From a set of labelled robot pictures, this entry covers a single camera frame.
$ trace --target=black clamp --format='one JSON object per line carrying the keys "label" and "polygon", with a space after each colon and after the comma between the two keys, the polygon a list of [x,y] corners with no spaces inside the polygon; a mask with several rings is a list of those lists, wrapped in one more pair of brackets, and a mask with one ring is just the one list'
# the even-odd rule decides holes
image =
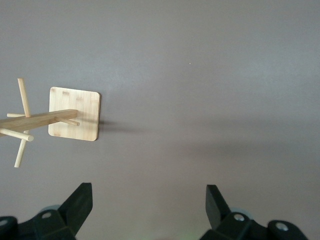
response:
{"label": "black clamp", "polygon": [[20,224],[13,216],[0,217],[0,240],[75,240],[92,207],[92,185],[82,183],[58,210],[42,211]]}
{"label": "black clamp", "polygon": [[216,185],[206,188],[205,210],[212,229],[200,240],[308,240],[290,222],[273,220],[263,227],[243,213],[231,212]]}

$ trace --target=black plastic part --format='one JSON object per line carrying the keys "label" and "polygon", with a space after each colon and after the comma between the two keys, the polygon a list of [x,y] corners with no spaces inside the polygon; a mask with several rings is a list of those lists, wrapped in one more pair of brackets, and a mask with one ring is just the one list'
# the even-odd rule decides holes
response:
{"label": "black plastic part", "polygon": [[[212,229],[200,240],[308,240],[290,222],[273,220],[266,228],[243,213],[231,212],[216,185],[206,188],[205,210]],[[286,227],[279,229],[279,223]]]}
{"label": "black plastic part", "polygon": [[18,221],[14,216],[0,217],[0,236],[9,237],[17,229]]}
{"label": "black plastic part", "polygon": [[[278,223],[282,223],[287,226],[287,230],[281,230],[277,228]],[[302,233],[302,231],[294,224],[288,221],[273,220],[268,224],[269,231],[276,237],[278,240],[308,240],[307,237]]]}
{"label": "black plastic part", "polygon": [[76,235],[93,207],[92,185],[91,183],[81,183],[81,185],[68,197],[59,207],[65,224],[69,226],[73,234]]}
{"label": "black plastic part", "polygon": [[[243,219],[236,220],[236,215],[242,216]],[[238,212],[232,212],[223,219],[215,231],[233,240],[244,239],[250,226],[251,221],[246,215]]]}
{"label": "black plastic part", "polygon": [[0,217],[0,240],[75,240],[92,207],[92,185],[82,183],[58,210],[42,211],[20,224],[15,217]]}
{"label": "black plastic part", "polygon": [[213,230],[231,213],[229,206],[216,185],[206,186],[205,211]]}

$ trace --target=bamboo base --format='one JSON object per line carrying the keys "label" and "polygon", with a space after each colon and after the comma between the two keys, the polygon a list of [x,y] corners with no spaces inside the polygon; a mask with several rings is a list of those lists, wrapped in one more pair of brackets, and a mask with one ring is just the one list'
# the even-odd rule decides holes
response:
{"label": "bamboo base", "polygon": [[50,124],[48,132],[51,136],[85,141],[95,141],[98,138],[100,112],[100,94],[98,92],[52,87],[50,89],[49,111],[65,109],[78,110],[77,117],[72,120],[80,125],[65,122]]}

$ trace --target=square wooden base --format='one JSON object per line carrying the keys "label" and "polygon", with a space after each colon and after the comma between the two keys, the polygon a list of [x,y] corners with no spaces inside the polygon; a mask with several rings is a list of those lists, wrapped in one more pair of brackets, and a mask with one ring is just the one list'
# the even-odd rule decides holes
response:
{"label": "square wooden base", "polygon": [[76,118],[79,126],[57,122],[49,125],[51,136],[95,141],[98,138],[100,94],[94,91],[75,90],[62,87],[50,89],[49,111],[66,109],[78,110]]}

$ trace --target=wooden stand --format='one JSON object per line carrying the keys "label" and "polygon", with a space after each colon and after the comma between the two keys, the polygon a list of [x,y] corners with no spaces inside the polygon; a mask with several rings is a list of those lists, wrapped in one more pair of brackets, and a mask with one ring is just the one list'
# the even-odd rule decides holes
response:
{"label": "wooden stand", "polygon": [[15,168],[21,164],[27,141],[34,139],[29,135],[30,129],[49,125],[48,132],[51,136],[85,141],[95,141],[98,138],[99,93],[52,87],[49,112],[31,115],[23,78],[18,78],[18,84],[24,114],[8,113],[7,117],[11,119],[0,120],[0,137],[21,139]]}

